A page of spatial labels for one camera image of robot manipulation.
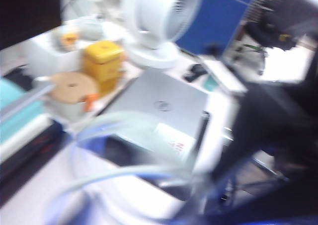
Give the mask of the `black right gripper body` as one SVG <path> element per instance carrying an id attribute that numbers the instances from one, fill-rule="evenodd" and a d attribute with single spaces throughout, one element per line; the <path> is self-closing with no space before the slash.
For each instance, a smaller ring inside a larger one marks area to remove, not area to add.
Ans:
<path id="1" fill-rule="evenodd" d="M 234 140 L 212 172 L 224 179 L 260 148 L 286 149 L 306 168 L 318 167 L 318 89 L 255 84 L 241 102 Z"/>

